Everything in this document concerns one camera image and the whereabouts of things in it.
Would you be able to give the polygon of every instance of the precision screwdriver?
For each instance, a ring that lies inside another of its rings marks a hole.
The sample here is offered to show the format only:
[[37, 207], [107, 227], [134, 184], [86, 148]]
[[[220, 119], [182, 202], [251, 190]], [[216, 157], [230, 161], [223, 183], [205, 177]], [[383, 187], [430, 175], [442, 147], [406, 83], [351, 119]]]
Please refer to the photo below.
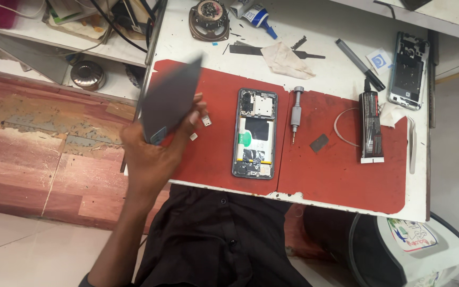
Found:
[[292, 118], [291, 118], [291, 125], [293, 127], [292, 145], [295, 144], [295, 133], [297, 132], [297, 127], [300, 126], [300, 113], [302, 112], [302, 108], [300, 107], [300, 94], [304, 92], [304, 87], [297, 86], [293, 89], [293, 91], [297, 93], [297, 97], [295, 99], [295, 105], [292, 108]]

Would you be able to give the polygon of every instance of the human hand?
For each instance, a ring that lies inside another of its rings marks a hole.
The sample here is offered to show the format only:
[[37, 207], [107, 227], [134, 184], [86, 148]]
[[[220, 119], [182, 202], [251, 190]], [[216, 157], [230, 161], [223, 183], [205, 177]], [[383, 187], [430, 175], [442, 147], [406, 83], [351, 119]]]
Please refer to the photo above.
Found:
[[201, 100], [202, 93], [194, 96], [191, 110], [179, 124], [168, 147], [146, 143], [142, 126], [138, 121], [122, 129], [120, 138], [125, 148], [129, 172], [126, 203], [152, 208], [160, 190], [182, 161], [182, 154], [190, 141], [190, 135], [200, 125], [199, 118], [207, 114], [207, 103]]

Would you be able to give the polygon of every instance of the dirty rag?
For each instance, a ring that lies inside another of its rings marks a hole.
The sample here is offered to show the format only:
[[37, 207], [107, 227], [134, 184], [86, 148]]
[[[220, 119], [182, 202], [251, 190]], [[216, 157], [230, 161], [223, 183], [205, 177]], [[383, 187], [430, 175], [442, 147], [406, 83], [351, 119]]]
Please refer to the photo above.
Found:
[[404, 107], [389, 102], [383, 103], [379, 110], [380, 124], [382, 126], [394, 128], [394, 124], [406, 116], [406, 109]]
[[313, 71], [283, 42], [261, 48], [261, 52], [274, 73], [303, 80], [315, 76]]

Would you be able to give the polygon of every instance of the blue glue bottle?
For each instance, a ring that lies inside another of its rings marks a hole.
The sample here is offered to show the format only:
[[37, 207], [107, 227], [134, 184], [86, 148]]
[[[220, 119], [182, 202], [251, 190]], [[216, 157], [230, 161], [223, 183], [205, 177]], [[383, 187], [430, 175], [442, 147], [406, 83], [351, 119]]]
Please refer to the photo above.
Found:
[[267, 19], [268, 19], [268, 12], [265, 9], [265, 7], [260, 3], [254, 5], [249, 11], [247, 11], [244, 15], [244, 18], [249, 20], [251, 24], [256, 26], [256, 28], [263, 27], [267, 30], [267, 33], [272, 36], [272, 38], [276, 39], [277, 35], [274, 32], [274, 29], [272, 29], [271, 26], [268, 25]]

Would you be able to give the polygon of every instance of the disassembled smartphone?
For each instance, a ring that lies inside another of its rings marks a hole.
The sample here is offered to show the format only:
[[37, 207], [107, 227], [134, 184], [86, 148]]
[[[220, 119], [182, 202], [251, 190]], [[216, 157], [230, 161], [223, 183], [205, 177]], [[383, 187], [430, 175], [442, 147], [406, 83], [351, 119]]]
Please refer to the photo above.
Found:
[[238, 92], [233, 175], [271, 179], [274, 176], [277, 94], [241, 88]]
[[389, 101], [411, 110], [422, 106], [430, 43], [398, 32]]

